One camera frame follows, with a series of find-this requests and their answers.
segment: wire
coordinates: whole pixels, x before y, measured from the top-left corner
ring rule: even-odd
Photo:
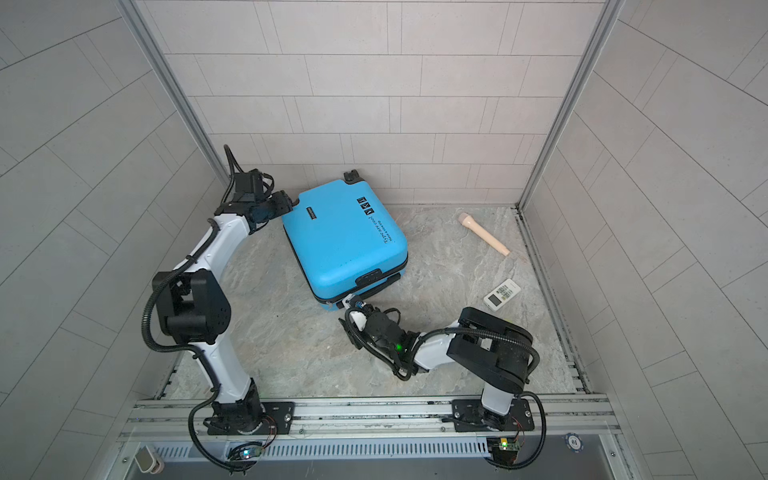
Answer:
[[[490,463],[491,465],[497,467],[497,468],[503,468],[504,470],[519,470],[520,468],[525,468],[529,466],[533,461],[538,458],[539,454],[541,454],[541,450],[544,449],[544,442],[547,439],[547,416],[544,413],[544,406],[541,404],[541,400],[538,398],[538,396],[533,392],[523,392],[520,394],[520,397],[529,396],[533,398],[534,401],[536,401],[536,405],[538,406],[538,411],[541,414],[541,438],[538,440],[538,445],[536,445],[536,449],[533,451],[530,457],[526,458],[520,463],[513,463],[512,465],[504,465],[503,463],[495,462],[494,460],[490,458],[486,458],[485,461]]]
[[[210,223],[210,228],[211,228],[210,236],[208,236],[208,238],[203,242],[203,244],[200,245],[200,248],[195,250],[194,253],[192,253],[191,255],[188,255],[187,261],[184,262],[182,266],[171,271],[152,290],[152,294],[149,296],[149,299],[147,300],[147,304],[144,306],[144,311],[141,315],[141,337],[144,339],[144,343],[146,343],[147,346],[155,352],[172,353],[172,352],[182,352],[184,350],[187,350],[194,354],[193,358],[200,360],[200,364],[203,366],[205,373],[208,375],[208,378],[210,379],[210,384],[213,387],[211,388],[212,395],[210,396],[210,398],[195,405],[190,410],[190,414],[187,417],[187,429],[189,430],[192,443],[203,457],[205,457],[209,462],[213,463],[217,467],[224,468],[230,473],[245,472],[253,466],[253,463],[249,463],[247,465],[245,464],[238,465],[232,462],[222,462],[221,460],[213,456],[210,452],[208,452],[205,449],[205,447],[203,447],[203,444],[200,443],[200,440],[197,437],[197,433],[195,432],[195,424],[194,424],[195,413],[209,406],[211,403],[215,402],[216,398],[218,398],[219,396],[219,391],[221,389],[221,384],[219,383],[219,379],[216,375],[216,372],[214,371],[214,368],[208,361],[208,358],[203,353],[203,350],[201,350],[200,347],[196,345],[190,345],[188,343],[183,345],[161,345],[157,343],[152,337],[152,330],[151,330],[152,310],[154,309],[154,304],[157,302],[157,298],[160,296],[163,290],[165,290],[166,287],[171,285],[182,273],[187,271],[187,269],[190,266],[192,266],[197,262],[197,259],[200,258],[200,256],[208,247],[210,247],[210,245],[214,242],[216,235],[218,235],[219,233],[219,230],[220,230],[219,224],[216,223],[216,221],[213,218],[209,218],[208,223]]]

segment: black cable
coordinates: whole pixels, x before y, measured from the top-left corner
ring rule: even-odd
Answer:
[[[237,160],[235,160],[235,156],[232,155],[232,150],[230,149],[229,145],[224,145],[224,153],[227,156],[227,163],[230,166],[230,182],[227,185],[227,189],[224,191],[224,195],[221,197],[221,203],[227,201],[227,198],[230,196],[230,193],[232,192],[232,189],[235,186],[235,163],[237,163]]]
[[[541,453],[541,450],[544,449],[544,441],[547,438],[547,416],[544,413],[544,406],[541,404],[541,400],[533,392],[523,392],[519,396],[520,397],[529,396],[533,398],[534,401],[536,401],[536,405],[538,406],[538,411],[541,414],[541,438],[538,440],[538,445],[536,445],[536,449],[533,451],[533,454],[531,454],[530,457],[528,457],[527,459],[525,459],[520,463],[513,463],[512,465],[504,465],[502,463],[495,462],[490,458],[485,459],[485,461],[490,463],[491,465],[497,468],[503,468],[504,470],[519,470],[520,468],[525,468],[529,466],[539,456],[539,454]]]
[[[198,405],[195,405],[190,410],[190,414],[187,417],[187,428],[189,429],[192,443],[194,444],[195,448],[197,448],[197,450],[201,453],[201,455],[207,458],[214,465],[224,468],[229,472],[245,472],[253,466],[253,463],[238,465],[238,464],[233,464],[231,462],[222,462],[215,456],[211,455],[210,452],[208,452],[205,449],[205,447],[203,447],[203,444],[200,443],[200,440],[197,438],[197,433],[195,432],[195,426],[194,426],[194,415],[200,409],[203,409],[209,406],[211,403],[215,402],[216,398],[218,398],[219,396],[219,391],[221,389],[221,384],[219,384],[219,379],[216,375],[216,372],[214,372],[214,368],[208,361],[208,358],[203,354],[203,350],[201,350],[200,347],[196,345],[190,345],[190,344],[161,345],[155,342],[154,338],[152,338],[152,330],[151,330],[152,310],[154,309],[154,304],[157,302],[157,298],[160,296],[161,292],[165,290],[166,287],[171,285],[182,273],[184,273],[190,266],[192,266],[197,262],[197,259],[200,258],[200,256],[208,247],[210,247],[210,245],[214,242],[216,235],[218,235],[219,233],[219,230],[220,230],[219,224],[216,223],[216,221],[213,218],[209,218],[208,223],[210,223],[211,233],[210,233],[210,236],[203,242],[203,244],[200,245],[200,248],[195,250],[195,252],[192,253],[191,255],[187,256],[187,261],[184,262],[182,266],[170,272],[152,290],[152,294],[149,296],[149,300],[147,300],[147,304],[144,306],[144,312],[141,316],[141,337],[144,339],[144,343],[146,343],[147,346],[155,352],[172,353],[172,352],[182,352],[184,350],[187,350],[194,354],[193,358],[200,360],[200,364],[205,369],[205,373],[208,375],[211,385],[213,385],[213,388],[211,389],[211,392],[213,392],[213,395],[211,395],[209,399],[204,400]]]

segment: metal mounting plate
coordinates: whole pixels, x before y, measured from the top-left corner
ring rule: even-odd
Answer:
[[[482,423],[482,417],[480,415],[480,399],[454,400],[451,402],[451,408],[453,410],[453,418],[462,421],[462,423],[454,422],[453,424],[457,432],[491,431],[491,429],[485,425],[467,425],[468,423]],[[531,414],[531,409],[528,406],[528,400],[512,400],[512,404],[509,406],[509,413],[505,417],[504,425],[502,426],[502,431],[518,431],[518,422],[520,422],[520,425],[526,432],[530,432],[535,427],[533,423],[533,415]]]

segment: sticker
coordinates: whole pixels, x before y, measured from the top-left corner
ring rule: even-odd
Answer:
[[[565,445],[568,445],[568,448],[574,453],[579,453],[584,448],[584,444],[581,443],[581,439],[575,433],[565,435]]]

